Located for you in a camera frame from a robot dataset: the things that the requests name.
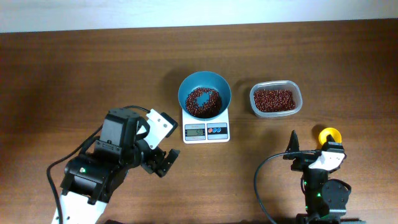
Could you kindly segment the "clear container of red beans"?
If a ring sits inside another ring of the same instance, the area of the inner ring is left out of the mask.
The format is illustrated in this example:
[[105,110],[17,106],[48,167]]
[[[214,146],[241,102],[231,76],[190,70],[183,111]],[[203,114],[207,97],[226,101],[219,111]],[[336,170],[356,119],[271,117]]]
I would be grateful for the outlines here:
[[290,116],[303,106],[300,88],[290,80],[255,84],[249,98],[254,114],[260,118]]

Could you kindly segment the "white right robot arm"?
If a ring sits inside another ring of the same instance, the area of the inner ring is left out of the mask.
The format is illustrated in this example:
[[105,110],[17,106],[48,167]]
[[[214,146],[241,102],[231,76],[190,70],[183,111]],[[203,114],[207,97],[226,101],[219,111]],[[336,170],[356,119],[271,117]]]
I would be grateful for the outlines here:
[[331,179],[329,175],[340,168],[346,159],[345,149],[332,134],[326,135],[322,148],[315,152],[299,149],[295,131],[291,132],[285,160],[292,160],[292,171],[302,173],[300,186],[305,197],[305,213],[295,217],[298,224],[357,224],[358,218],[344,219],[346,204],[352,188],[346,182]]

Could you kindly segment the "yellow plastic measuring scoop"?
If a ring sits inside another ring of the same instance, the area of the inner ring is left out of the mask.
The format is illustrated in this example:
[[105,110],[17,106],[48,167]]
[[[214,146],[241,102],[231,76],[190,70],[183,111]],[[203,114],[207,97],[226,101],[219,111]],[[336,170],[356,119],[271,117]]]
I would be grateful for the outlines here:
[[328,141],[342,143],[341,133],[335,128],[325,128],[318,135],[318,141],[323,146]]

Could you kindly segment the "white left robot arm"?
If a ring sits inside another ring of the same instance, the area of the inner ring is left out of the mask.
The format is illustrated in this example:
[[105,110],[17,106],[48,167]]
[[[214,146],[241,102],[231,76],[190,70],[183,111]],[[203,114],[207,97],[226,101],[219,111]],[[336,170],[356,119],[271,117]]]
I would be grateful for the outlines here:
[[156,110],[145,110],[142,117],[137,109],[109,110],[103,124],[64,157],[62,191],[53,193],[57,206],[53,223],[96,223],[130,169],[142,167],[159,177],[167,174],[180,152],[165,152],[159,143],[178,123]]

